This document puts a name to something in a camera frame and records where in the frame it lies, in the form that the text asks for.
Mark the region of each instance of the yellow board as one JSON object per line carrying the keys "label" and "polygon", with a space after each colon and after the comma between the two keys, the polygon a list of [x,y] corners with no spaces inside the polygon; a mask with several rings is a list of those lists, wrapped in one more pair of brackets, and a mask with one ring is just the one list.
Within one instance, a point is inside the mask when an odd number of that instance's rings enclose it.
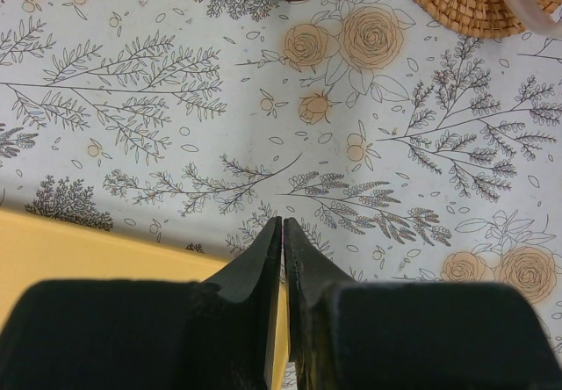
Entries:
{"label": "yellow board", "polygon": [[[48,278],[204,280],[227,261],[58,220],[0,209],[0,325],[25,289]],[[273,388],[288,358],[285,289],[279,291]]]}

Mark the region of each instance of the orange rose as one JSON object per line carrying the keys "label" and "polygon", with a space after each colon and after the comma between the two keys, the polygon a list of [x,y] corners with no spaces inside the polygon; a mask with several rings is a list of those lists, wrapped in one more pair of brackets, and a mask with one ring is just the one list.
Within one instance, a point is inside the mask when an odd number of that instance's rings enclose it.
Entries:
{"label": "orange rose", "polygon": [[299,107],[300,120],[307,124],[315,124],[326,118],[330,107],[332,107],[332,102],[326,96],[317,94],[304,98]]}
{"label": "orange rose", "polygon": [[312,24],[297,25],[285,36],[285,56],[301,67],[322,62],[327,46],[328,32]]}
{"label": "orange rose", "polygon": [[340,51],[358,71],[382,69],[398,55],[403,41],[392,10],[371,6],[353,11],[343,20]]}
{"label": "orange rose", "polygon": [[501,282],[512,285],[531,304],[546,298],[556,285],[554,257],[548,250],[532,247],[511,249],[500,268]]}
{"label": "orange rose", "polygon": [[450,282],[479,282],[494,280],[494,272],[479,256],[470,252],[458,252],[447,257],[441,277]]}

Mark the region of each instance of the woven placemat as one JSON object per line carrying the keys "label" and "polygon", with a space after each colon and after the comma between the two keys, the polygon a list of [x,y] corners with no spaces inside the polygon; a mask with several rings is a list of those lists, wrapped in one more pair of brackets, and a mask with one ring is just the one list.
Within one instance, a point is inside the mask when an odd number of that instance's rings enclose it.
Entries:
{"label": "woven placemat", "polygon": [[[434,19],[450,29],[482,39],[498,39],[525,31],[502,0],[415,0]],[[552,14],[562,0],[537,0]]]}

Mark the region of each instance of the table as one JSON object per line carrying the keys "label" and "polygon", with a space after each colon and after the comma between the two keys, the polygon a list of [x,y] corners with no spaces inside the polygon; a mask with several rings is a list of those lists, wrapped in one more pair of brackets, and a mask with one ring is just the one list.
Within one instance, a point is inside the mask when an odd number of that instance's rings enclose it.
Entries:
{"label": "table", "polygon": [[411,0],[2,1],[3,206],[226,257],[294,216],[356,280],[515,286],[562,351],[559,40]]}

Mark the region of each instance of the woven trivet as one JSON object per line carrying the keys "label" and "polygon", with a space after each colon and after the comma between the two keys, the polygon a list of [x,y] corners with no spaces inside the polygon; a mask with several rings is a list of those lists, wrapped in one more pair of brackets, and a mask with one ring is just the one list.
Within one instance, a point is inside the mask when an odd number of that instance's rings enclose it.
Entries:
{"label": "woven trivet", "polygon": [[[497,39],[525,31],[502,0],[415,0],[434,19],[472,37]],[[562,0],[537,0],[552,14]]]}

